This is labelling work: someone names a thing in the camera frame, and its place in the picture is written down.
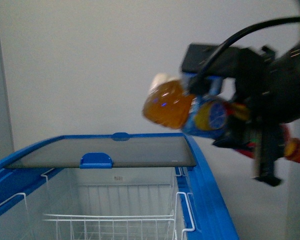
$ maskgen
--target wire basket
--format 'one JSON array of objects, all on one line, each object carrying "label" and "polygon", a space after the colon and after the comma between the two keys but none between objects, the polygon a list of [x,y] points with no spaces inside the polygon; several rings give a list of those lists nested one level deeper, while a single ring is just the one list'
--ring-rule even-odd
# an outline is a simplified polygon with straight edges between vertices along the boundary
[{"label": "wire basket", "polygon": [[195,230],[174,168],[66,168],[49,178],[51,171],[30,195],[0,203],[22,198],[0,217],[0,239],[183,240]]},{"label": "wire basket", "polygon": [[[55,222],[56,240],[183,240],[194,231],[187,194],[177,191],[175,175],[161,184],[77,184],[71,197],[71,211],[85,214],[44,215],[44,221]],[[190,228],[185,228],[181,201]]]}]

